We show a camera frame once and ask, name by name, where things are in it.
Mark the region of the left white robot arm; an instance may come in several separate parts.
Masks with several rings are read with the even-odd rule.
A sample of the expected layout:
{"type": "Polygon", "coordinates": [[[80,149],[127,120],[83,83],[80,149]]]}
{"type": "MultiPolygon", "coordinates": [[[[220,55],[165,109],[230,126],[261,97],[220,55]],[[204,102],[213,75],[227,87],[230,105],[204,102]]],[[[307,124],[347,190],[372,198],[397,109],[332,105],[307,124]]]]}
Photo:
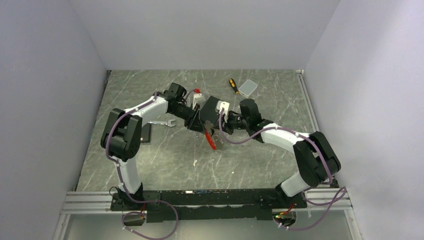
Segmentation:
{"type": "Polygon", "coordinates": [[[123,202],[129,209],[137,210],[144,203],[141,194],[143,184],[134,160],[141,145],[142,128],[161,115],[171,114],[182,119],[187,129],[203,133],[201,103],[193,99],[188,104],[189,97],[195,98],[200,94],[197,88],[187,91],[181,85],[172,83],[164,92],[156,91],[148,100],[136,106],[110,111],[100,145],[116,167],[118,188],[127,193],[123,202]]]}

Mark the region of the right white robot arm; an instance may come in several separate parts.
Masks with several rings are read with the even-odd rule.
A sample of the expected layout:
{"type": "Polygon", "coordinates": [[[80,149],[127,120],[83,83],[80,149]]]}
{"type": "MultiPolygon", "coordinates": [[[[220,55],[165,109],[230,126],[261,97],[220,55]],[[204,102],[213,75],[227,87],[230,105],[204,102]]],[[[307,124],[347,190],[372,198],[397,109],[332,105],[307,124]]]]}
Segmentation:
{"type": "Polygon", "coordinates": [[[298,132],[262,118],[253,99],[241,101],[240,114],[230,111],[229,106],[222,100],[213,104],[217,126],[225,141],[236,144],[227,135],[234,130],[245,130],[249,135],[245,142],[256,140],[294,154],[297,171],[276,186],[275,200],[280,207],[289,207],[295,201],[295,195],[301,192],[333,183],[334,174],[341,170],[341,163],[322,132],[298,132]]]}

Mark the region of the red and white keychain tag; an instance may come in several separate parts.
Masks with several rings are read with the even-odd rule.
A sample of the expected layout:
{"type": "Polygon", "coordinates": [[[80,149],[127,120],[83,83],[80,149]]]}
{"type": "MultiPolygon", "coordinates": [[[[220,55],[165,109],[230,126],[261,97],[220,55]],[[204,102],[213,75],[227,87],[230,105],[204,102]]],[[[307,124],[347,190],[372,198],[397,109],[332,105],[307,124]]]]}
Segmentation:
{"type": "Polygon", "coordinates": [[[221,138],[220,131],[216,130],[215,125],[209,120],[207,120],[204,123],[204,127],[205,127],[205,137],[210,147],[214,151],[222,150],[224,146],[224,141],[221,138]]]}

